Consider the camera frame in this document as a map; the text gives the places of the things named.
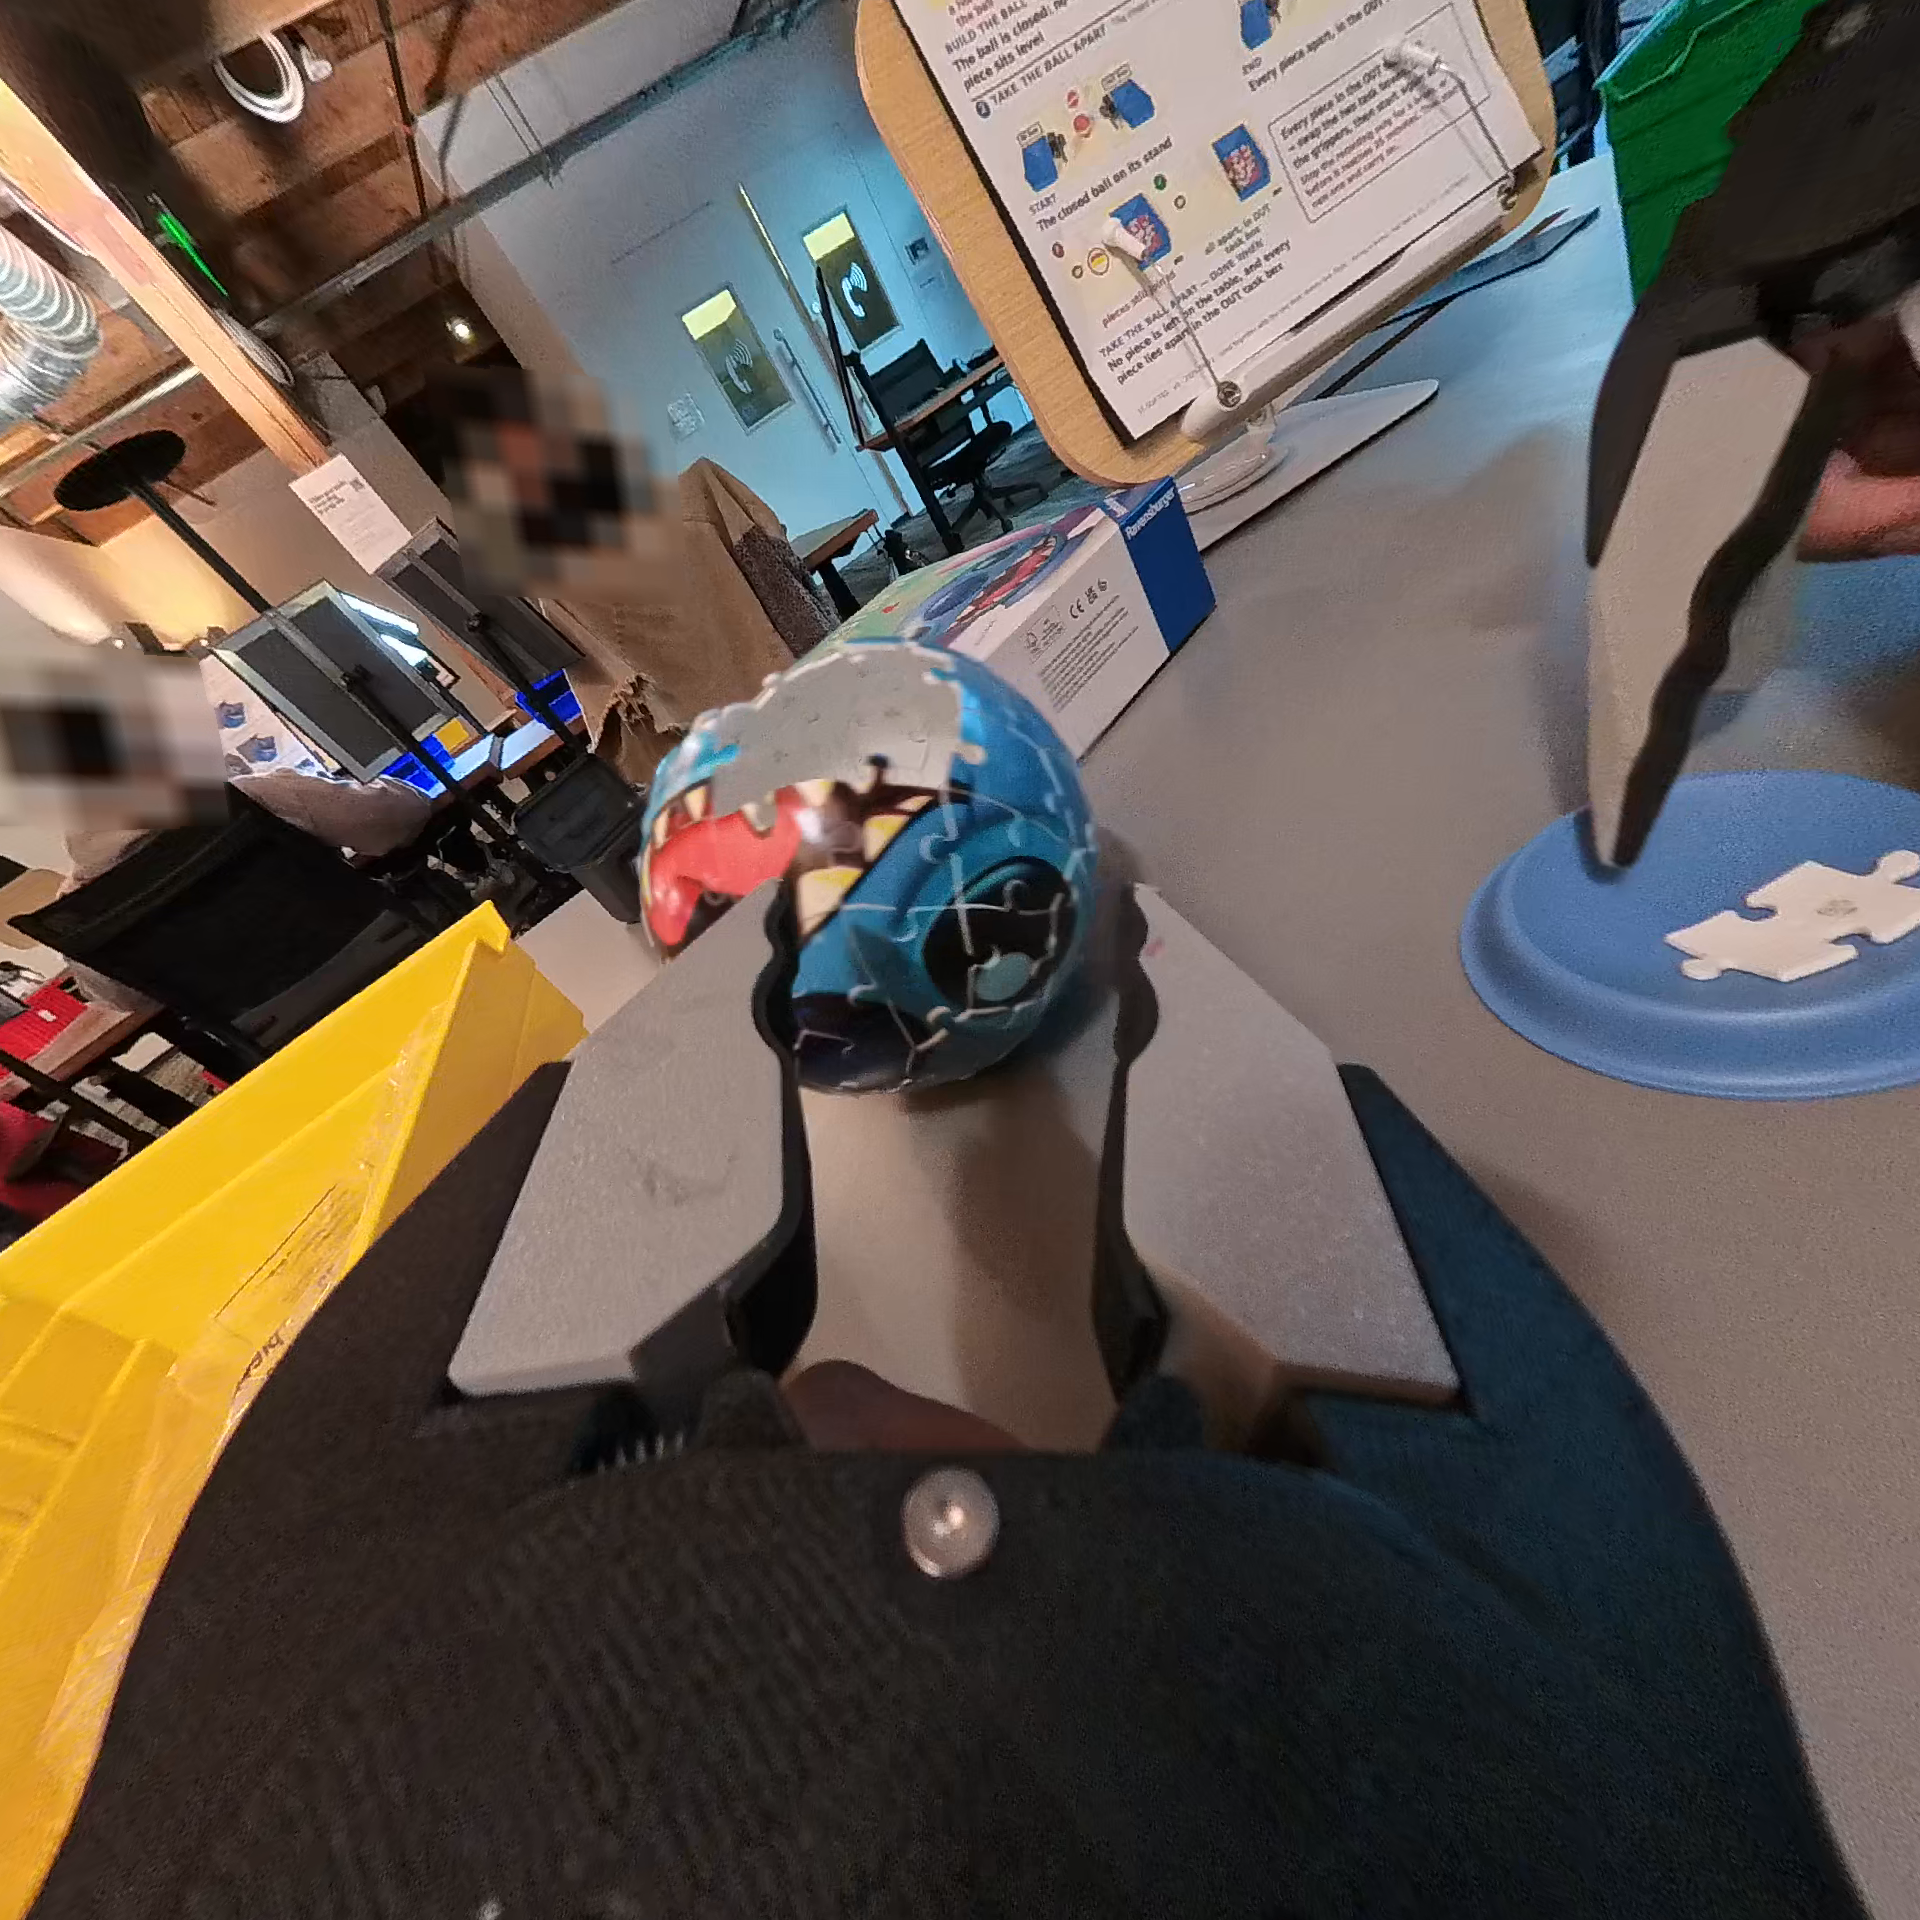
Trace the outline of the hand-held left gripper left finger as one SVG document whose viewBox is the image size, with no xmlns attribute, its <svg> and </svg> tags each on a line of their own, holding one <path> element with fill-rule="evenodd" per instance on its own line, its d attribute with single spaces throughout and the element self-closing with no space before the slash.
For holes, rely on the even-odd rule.
<svg viewBox="0 0 1920 1920">
<path fill-rule="evenodd" d="M 769 880 L 566 1057 L 447 1361 L 467 1396 L 781 1376 L 819 1309 L 793 1052 L 798 919 Z"/>
</svg>

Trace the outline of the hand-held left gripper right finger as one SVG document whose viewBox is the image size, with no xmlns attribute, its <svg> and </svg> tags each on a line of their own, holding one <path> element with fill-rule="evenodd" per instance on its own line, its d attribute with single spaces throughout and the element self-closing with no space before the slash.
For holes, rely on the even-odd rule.
<svg viewBox="0 0 1920 1920">
<path fill-rule="evenodd" d="M 1115 1400 L 1333 1392 L 1447 1405 L 1458 1373 L 1333 1052 L 1158 888 L 1115 907 L 1092 1328 Z"/>
</svg>

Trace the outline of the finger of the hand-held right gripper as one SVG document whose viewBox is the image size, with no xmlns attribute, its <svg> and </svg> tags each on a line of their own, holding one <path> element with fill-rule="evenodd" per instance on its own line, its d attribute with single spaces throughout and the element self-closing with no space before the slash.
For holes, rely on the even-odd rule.
<svg viewBox="0 0 1920 1920">
<path fill-rule="evenodd" d="M 1674 368 L 1759 336 L 1759 297 L 1747 280 L 1659 275 L 1636 301 L 1599 379 L 1591 419 L 1586 561 L 1595 566 L 1617 526 Z"/>
<path fill-rule="evenodd" d="M 1589 813 L 1609 868 L 1643 853 L 1731 664 L 1785 646 L 1781 573 L 1857 408 L 1841 368 L 1676 365 L 1589 566 Z"/>
</svg>

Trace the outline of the white puzzle piece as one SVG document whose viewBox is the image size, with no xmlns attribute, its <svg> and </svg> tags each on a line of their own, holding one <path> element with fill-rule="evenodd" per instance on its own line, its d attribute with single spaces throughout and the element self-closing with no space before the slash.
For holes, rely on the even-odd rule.
<svg viewBox="0 0 1920 1920">
<path fill-rule="evenodd" d="M 1883 853 L 1865 873 L 1802 861 L 1745 897 L 1745 912 L 1721 910 L 1668 929 L 1683 975 L 1727 973 L 1790 985 L 1859 960 L 1861 941 L 1889 947 L 1918 929 L 1918 853 Z"/>
</svg>

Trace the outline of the blue round ball stand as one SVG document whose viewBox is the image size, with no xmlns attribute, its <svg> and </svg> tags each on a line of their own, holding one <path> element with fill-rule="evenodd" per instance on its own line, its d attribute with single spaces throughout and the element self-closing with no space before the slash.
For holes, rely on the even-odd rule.
<svg viewBox="0 0 1920 1920">
<path fill-rule="evenodd" d="M 1676 784 L 1639 859 L 1594 854 L 1589 819 L 1538 831 L 1479 886 L 1460 964 L 1534 1047 L 1618 1081 L 1699 1097 L 1814 1100 L 1918 1078 L 1918 929 L 1795 983 L 1683 975 L 1676 927 L 1802 861 L 1868 873 L 1918 853 L 1918 798 L 1834 772 L 1719 772 Z"/>
</svg>

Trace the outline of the blue puzzle ball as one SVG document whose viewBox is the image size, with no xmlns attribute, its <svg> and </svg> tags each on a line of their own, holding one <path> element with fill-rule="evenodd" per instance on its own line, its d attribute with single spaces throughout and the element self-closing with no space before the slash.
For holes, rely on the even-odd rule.
<svg viewBox="0 0 1920 1920">
<path fill-rule="evenodd" d="M 826 643 L 701 713 L 654 774 L 639 925 L 681 956 L 757 886 L 791 902 L 801 1081 L 969 1081 L 1067 993 L 1097 904 L 1097 830 L 1049 720 L 924 639 Z"/>
</svg>

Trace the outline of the white puzzle box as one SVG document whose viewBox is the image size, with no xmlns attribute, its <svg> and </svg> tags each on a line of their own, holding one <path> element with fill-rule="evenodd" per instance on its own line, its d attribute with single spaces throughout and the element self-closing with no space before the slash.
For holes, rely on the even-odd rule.
<svg viewBox="0 0 1920 1920">
<path fill-rule="evenodd" d="M 827 643 L 901 638 L 974 659 L 1084 758 L 1213 606 L 1179 488 L 1158 480 L 909 571 Z"/>
</svg>

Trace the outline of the person's left hand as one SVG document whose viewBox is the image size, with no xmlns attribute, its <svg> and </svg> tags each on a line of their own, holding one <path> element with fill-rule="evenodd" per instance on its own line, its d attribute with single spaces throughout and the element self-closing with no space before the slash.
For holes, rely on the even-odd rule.
<svg viewBox="0 0 1920 1920">
<path fill-rule="evenodd" d="M 1005 1428 L 885 1380 L 850 1360 L 821 1360 L 781 1384 L 803 1435 L 819 1452 L 886 1455 L 990 1455 L 1023 1452 Z"/>
</svg>

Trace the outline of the green storage bin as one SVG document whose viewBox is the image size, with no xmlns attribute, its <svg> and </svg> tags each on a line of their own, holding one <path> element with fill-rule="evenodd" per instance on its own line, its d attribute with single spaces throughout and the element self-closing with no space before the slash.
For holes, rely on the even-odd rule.
<svg viewBox="0 0 1920 1920">
<path fill-rule="evenodd" d="M 1683 213 L 1715 192 L 1731 126 L 1790 54 L 1813 3 L 1668 3 L 1599 76 L 1634 297 Z"/>
</svg>

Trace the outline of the white board stand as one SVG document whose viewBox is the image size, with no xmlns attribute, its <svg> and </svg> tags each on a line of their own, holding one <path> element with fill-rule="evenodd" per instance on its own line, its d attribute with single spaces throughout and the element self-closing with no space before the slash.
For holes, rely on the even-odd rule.
<svg viewBox="0 0 1920 1920">
<path fill-rule="evenodd" d="M 1418 414 L 1338 358 L 1497 239 L 1543 141 L 1489 4 L 1154 7 L 1070 257 L 1087 379 L 1163 447 L 1201 544 Z"/>
</svg>

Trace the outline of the black storage bin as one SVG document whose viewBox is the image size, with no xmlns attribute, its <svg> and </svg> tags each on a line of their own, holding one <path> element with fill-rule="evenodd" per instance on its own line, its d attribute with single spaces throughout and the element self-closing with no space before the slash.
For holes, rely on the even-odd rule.
<svg viewBox="0 0 1920 1920">
<path fill-rule="evenodd" d="M 645 798 L 595 755 L 573 755 L 514 809 L 527 854 L 571 877 L 612 921 L 637 925 Z"/>
</svg>

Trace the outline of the yellow storage bin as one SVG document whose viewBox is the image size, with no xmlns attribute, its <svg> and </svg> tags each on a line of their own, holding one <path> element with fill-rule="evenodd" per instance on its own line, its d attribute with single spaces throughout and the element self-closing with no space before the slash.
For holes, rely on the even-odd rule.
<svg viewBox="0 0 1920 1920">
<path fill-rule="evenodd" d="M 2 1915 L 45 1878 L 162 1563 L 263 1377 L 583 1037 L 481 907 L 4 1249 Z"/>
</svg>

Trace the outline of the wooden instruction board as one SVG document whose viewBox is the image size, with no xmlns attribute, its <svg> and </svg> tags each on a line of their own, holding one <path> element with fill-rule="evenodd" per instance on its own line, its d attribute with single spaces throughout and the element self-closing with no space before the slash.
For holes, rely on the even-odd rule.
<svg viewBox="0 0 1920 1920">
<path fill-rule="evenodd" d="M 860 4 L 870 119 L 1082 478 L 1167 478 L 1538 203 L 1521 3 Z"/>
</svg>

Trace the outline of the monitor on stand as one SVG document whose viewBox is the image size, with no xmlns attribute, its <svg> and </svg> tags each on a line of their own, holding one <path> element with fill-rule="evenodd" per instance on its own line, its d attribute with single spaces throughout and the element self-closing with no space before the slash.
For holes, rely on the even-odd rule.
<svg viewBox="0 0 1920 1920">
<path fill-rule="evenodd" d="M 427 761 L 427 742 L 465 720 L 423 648 L 390 643 L 399 627 L 385 607 L 365 612 L 316 582 L 209 652 L 325 758 L 372 781 L 406 758 Z"/>
<path fill-rule="evenodd" d="M 430 519 L 375 566 L 375 575 L 462 644 L 481 643 L 493 672 L 542 684 L 585 664 L 585 652 L 531 601 L 495 592 L 468 568 L 457 534 Z"/>
</svg>

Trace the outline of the black office chair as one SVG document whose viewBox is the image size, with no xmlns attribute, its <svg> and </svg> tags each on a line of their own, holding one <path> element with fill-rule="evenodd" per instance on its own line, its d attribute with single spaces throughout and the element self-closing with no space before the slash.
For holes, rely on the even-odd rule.
<svg viewBox="0 0 1920 1920">
<path fill-rule="evenodd" d="M 873 419 L 858 428 L 860 447 L 899 460 L 946 556 L 965 548 L 972 519 L 1001 534 L 1014 531 L 1011 491 L 993 481 L 993 467 L 1014 437 L 993 416 L 993 399 L 1012 383 L 997 352 L 946 368 L 926 342 L 914 342 L 885 368 L 849 352 L 842 372 L 849 414 Z"/>
</svg>

